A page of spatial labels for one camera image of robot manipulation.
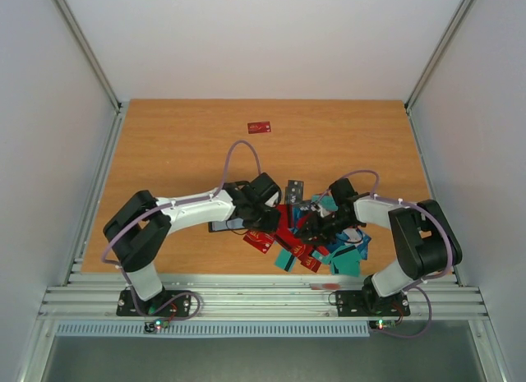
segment gray floor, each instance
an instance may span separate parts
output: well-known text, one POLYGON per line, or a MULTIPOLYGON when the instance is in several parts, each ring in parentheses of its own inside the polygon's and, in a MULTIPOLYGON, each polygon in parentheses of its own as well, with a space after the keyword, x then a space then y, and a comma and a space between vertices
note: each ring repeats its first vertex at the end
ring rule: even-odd
MULTIPOLYGON (((410 329, 417 327, 407 323, 410 329)), ((479 381, 467 322, 418 339, 56 338, 44 381, 479 381)))

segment white wall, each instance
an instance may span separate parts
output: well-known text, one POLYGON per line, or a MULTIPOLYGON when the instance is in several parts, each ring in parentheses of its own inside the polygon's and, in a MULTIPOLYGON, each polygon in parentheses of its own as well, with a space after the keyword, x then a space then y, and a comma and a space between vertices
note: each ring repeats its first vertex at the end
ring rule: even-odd
POLYGON ((121 99, 403 99, 460 0, 68 0, 121 99))
POLYGON ((513 380, 526 333, 526 0, 477 0, 413 111, 513 380))
POLYGON ((0 0, 0 380, 81 218, 110 104, 51 0, 0 0))

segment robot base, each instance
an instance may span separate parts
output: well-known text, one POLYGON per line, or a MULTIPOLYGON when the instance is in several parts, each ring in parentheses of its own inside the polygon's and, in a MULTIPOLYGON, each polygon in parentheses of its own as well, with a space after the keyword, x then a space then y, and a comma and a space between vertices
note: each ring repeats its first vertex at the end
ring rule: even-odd
MULTIPOLYGON (((157 308, 162 306, 166 301, 170 299, 170 297, 174 297, 180 293, 185 293, 188 291, 182 291, 182 290, 163 290, 162 293, 155 296, 149 301, 142 301, 141 299, 137 299, 139 306, 141 307, 141 311, 145 314, 149 314, 150 308, 152 311, 155 311, 157 308)), ((173 307, 172 306, 166 306, 163 310, 159 311, 158 313, 152 315, 154 318, 169 318, 170 316, 174 317, 186 317, 189 314, 190 306, 191 306, 191 296, 181 296, 173 301, 173 304, 175 305, 176 311, 175 315, 173 314, 173 307)), ((132 293, 129 289, 123 290, 118 298, 118 305, 117 305, 117 316, 137 316, 142 318, 139 314, 137 314, 137 311, 135 309, 135 305, 133 304, 132 300, 132 293)))
POLYGON ((368 309, 362 290, 338 290, 335 293, 338 316, 400 316, 399 308, 403 316, 411 315, 408 298, 402 293, 386 297, 382 302, 375 304, 374 311, 368 309))

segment wooden table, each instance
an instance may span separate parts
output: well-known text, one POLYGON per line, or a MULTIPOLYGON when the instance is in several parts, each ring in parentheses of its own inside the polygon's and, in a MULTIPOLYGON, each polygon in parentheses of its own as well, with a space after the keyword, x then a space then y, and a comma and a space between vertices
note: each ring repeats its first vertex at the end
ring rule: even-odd
MULTIPOLYGON (((113 158, 85 255, 83 272, 114 272, 99 261, 107 244, 103 226, 135 192, 188 196, 215 187, 229 146, 250 141, 263 171, 284 189, 288 179, 305 182, 305 196, 321 192, 359 168, 381 175, 383 196, 424 200, 428 195, 413 133, 400 101, 341 100, 133 100, 113 158), (270 121, 271 133, 247 134, 248 122, 270 121)), ((251 180, 250 150, 233 153, 229 181, 251 180)), ((359 192, 374 177, 352 178, 359 192)), ((389 230, 368 226, 372 237, 362 274, 386 267, 395 250, 389 230)), ((286 274, 274 266, 274 245, 261 254, 232 232, 208 233, 205 224, 172 234, 155 264, 163 273, 286 274)), ((293 274, 310 274, 299 263, 293 274)), ((329 274, 321 266, 318 274, 329 274)))

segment black card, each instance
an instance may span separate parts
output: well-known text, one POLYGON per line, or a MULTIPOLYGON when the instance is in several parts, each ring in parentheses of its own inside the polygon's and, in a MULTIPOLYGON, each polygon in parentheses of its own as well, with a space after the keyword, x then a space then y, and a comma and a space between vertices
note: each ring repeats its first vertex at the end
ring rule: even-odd
POLYGON ((303 201, 303 181, 288 180, 285 187, 285 204, 297 205, 303 201))

